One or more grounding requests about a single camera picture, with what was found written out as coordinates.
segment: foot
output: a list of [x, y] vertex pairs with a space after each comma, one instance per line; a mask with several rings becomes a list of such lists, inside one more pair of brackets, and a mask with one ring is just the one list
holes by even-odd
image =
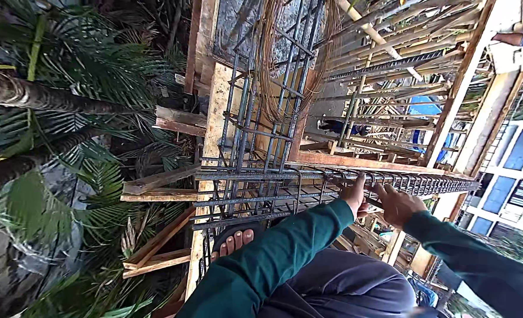
[[253, 241], [253, 230], [237, 231], [233, 236], [228, 236], [226, 242], [220, 245], [220, 251], [212, 252], [210, 256], [211, 261], [217, 260], [219, 257], [232, 254], [237, 249], [241, 249], [242, 246], [249, 244]]

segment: blue tarp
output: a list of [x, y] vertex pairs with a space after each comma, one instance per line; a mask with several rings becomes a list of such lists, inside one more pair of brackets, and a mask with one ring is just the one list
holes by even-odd
[[[432, 99], [430, 99], [428, 96], [415, 96], [411, 98], [411, 102], [431, 102]], [[417, 114], [424, 114], [424, 115], [437, 115], [441, 113], [441, 109], [436, 104], [424, 104], [424, 105], [411, 105], [408, 109], [408, 113], [411, 115], [417, 115]], [[419, 130], [415, 130], [412, 135], [412, 142], [417, 144], [419, 143]], [[449, 147], [449, 145], [452, 142], [452, 136], [454, 134], [448, 134], [448, 137], [446, 137], [446, 140], [444, 141], [444, 147]], [[418, 152], [425, 152], [425, 149], [419, 149], [417, 147], [414, 147], [416, 151]], [[441, 161], [444, 156], [446, 155], [448, 151], [442, 150], [440, 151], [440, 154], [438, 154], [438, 158], [436, 158], [436, 161]]]

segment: wooden frame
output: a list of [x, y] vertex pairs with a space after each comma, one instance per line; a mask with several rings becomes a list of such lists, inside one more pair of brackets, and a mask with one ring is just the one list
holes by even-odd
[[190, 177], [200, 170], [200, 163], [192, 166], [181, 167], [173, 171], [167, 171], [140, 178], [134, 181], [124, 182], [123, 194], [140, 195], [155, 188], [170, 184], [177, 180]]
[[142, 194], [123, 193], [120, 201], [196, 201], [198, 193], [199, 191], [195, 189], [155, 188]]

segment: palm tree trunk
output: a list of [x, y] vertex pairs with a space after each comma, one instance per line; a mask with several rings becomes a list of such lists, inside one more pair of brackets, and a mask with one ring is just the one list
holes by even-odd
[[[68, 134], [51, 143], [51, 148], [57, 153], [63, 153], [90, 138], [101, 135], [96, 129], [85, 129]], [[14, 180], [38, 165], [47, 163], [52, 158], [48, 147], [41, 145], [21, 155], [0, 161], [0, 187]]]
[[55, 112], [84, 114], [133, 114], [136, 111], [120, 104], [93, 100], [0, 72], [0, 105]]

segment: teal shirt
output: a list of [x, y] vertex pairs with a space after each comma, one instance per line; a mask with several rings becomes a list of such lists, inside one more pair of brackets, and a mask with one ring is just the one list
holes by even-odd
[[[255, 317], [278, 286], [353, 221], [350, 207], [340, 199], [283, 220], [262, 237], [213, 262], [177, 317]], [[427, 212], [415, 214], [405, 231], [440, 256], [505, 318], [523, 317], [523, 264], [498, 255]]]

